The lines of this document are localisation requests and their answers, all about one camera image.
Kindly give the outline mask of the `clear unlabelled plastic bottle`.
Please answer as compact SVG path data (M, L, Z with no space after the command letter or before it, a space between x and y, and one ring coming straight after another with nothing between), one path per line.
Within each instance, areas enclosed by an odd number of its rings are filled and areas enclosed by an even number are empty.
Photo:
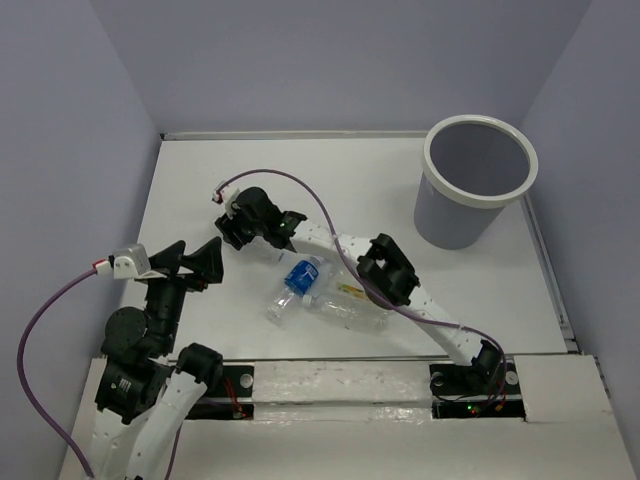
M287 255L286 250L276 249L260 239L256 239L254 242L245 246L243 251L245 252L245 256L252 262L261 264L281 263Z

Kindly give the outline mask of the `blue label Chinese text bottle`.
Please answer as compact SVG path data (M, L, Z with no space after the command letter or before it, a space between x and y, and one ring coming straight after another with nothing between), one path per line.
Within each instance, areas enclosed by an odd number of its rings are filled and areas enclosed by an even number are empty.
M317 283L324 260L307 256L298 261L269 292L265 315L278 328L285 328L302 309L303 298Z

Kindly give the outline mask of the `blue label bottle sideways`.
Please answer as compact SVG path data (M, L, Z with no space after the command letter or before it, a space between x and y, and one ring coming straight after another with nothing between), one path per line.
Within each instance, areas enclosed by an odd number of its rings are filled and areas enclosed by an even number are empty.
M331 259L318 257L318 270L322 276L334 277L342 271L342 264Z

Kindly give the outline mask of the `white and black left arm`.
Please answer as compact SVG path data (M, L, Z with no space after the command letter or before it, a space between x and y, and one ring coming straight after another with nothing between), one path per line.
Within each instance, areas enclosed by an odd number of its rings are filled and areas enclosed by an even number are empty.
M133 244L96 263L98 274L146 286L142 308L121 307L107 319L106 359L97 389L89 464L96 479L150 479L192 407L221 383L223 357L198 343L173 352L185 297L223 280L222 241L191 254L184 241L148 255Z

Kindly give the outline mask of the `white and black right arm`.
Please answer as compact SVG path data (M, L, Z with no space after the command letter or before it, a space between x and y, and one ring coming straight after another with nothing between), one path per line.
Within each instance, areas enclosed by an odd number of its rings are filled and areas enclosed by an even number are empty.
M301 213L280 210L259 187L229 192L219 186L212 200L225 208L215 225L233 248L261 238L275 249L342 263L374 304L410 319L444 350L457 368L457 382L473 392L503 393L502 348L489 335L454 322L421 286L392 237L339 234L330 221L322 226Z

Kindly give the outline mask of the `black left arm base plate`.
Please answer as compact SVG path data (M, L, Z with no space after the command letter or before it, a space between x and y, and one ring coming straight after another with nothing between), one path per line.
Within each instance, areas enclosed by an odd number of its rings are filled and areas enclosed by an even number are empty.
M218 385L191 408L187 420L240 421L254 416L254 365L226 363Z

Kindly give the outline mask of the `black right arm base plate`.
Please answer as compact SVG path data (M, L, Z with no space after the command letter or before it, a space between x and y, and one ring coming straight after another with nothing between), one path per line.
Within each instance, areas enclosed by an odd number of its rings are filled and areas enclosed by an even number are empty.
M434 419L526 418L519 376L512 360L507 363L503 393L498 392L500 378L489 387L471 387L455 377L461 370L461 367L448 363L429 366Z

